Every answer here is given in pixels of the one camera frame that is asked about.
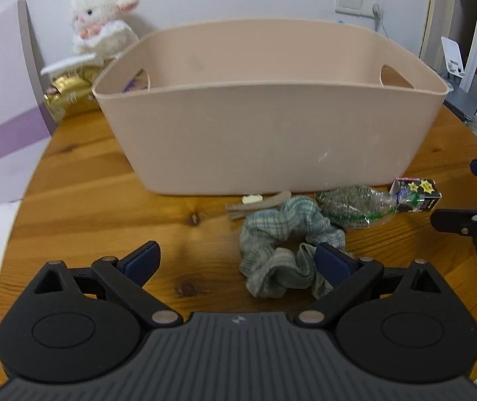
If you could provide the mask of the white plush lamb toy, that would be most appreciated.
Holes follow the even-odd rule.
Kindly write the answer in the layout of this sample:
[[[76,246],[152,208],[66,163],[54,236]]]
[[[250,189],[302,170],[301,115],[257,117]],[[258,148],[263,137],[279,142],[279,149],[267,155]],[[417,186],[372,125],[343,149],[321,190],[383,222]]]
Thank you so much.
[[[95,53],[103,59],[116,57],[139,41],[125,15],[139,0],[71,0],[73,52]]]

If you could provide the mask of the beige plastic storage basket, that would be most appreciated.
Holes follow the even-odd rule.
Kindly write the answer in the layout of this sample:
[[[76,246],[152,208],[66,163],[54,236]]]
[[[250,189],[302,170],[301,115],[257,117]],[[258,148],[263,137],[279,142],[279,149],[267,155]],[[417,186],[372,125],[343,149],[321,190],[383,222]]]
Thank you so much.
[[[140,181],[159,194],[390,183],[448,92],[376,32],[282,19],[149,34],[92,90]]]

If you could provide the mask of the white phone stand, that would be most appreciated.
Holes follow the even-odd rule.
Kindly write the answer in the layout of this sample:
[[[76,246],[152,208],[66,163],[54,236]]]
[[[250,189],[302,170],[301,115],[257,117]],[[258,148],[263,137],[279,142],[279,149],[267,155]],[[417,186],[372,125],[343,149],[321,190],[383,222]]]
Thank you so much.
[[[462,79],[465,76],[460,46],[448,37],[441,37],[441,46],[444,54],[446,70],[450,75]]]

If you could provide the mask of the green plaid scrunchie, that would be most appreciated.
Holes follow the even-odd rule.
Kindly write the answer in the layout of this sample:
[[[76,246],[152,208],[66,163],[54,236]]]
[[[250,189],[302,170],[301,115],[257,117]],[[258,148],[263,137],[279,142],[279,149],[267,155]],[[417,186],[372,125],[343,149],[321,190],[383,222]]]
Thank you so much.
[[[247,290],[258,299],[280,299],[288,290],[307,289],[316,299],[324,297],[333,286],[316,268],[316,248],[322,243],[342,251],[345,233],[309,196],[247,216],[238,242]]]

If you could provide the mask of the dark grey laptop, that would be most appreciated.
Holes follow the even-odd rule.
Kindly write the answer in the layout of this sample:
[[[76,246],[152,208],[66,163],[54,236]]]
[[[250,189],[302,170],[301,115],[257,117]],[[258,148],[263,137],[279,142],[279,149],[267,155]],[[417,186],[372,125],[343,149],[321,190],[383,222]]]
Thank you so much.
[[[444,105],[461,121],[467,123],[477,115],[477,100],[460,89],[458,85],[453,85],[453,89],[447,94]]]

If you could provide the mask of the clear bag of green stuff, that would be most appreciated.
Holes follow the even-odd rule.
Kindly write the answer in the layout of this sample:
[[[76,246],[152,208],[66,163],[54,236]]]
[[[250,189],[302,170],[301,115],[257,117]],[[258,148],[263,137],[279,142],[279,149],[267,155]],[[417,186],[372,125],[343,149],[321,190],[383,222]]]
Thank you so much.
[[[351,185],[315,193],[323,216],[344,229],[362,229],[396,213],[389,193],[365,185]]]

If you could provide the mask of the purple white headboard panel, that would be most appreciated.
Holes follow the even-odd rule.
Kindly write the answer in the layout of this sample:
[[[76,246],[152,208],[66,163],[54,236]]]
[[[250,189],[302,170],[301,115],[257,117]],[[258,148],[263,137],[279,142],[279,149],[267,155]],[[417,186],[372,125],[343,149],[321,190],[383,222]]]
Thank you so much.
[[[0,13],[0,204],[23,197],[56,124],[44,105],[26,2]]]

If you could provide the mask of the black star pattern box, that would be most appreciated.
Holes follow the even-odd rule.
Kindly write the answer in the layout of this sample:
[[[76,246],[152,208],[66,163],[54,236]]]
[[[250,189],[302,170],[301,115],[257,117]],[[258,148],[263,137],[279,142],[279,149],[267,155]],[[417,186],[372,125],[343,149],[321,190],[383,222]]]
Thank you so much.
[[[442,194],[433,179],[399,177],[389,191],[398,212],[428,212],[438,204]]]

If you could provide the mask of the gold snack bag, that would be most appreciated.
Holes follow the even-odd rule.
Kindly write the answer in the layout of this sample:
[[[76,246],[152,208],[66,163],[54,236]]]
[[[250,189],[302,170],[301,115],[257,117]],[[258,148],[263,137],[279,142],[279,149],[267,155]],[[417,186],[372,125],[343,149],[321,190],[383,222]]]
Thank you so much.
[[[103,70],[99,65],[81,66],[67,70],[52,81],[45,91],[44,103],[56,123],[100,109],[92,85]]]

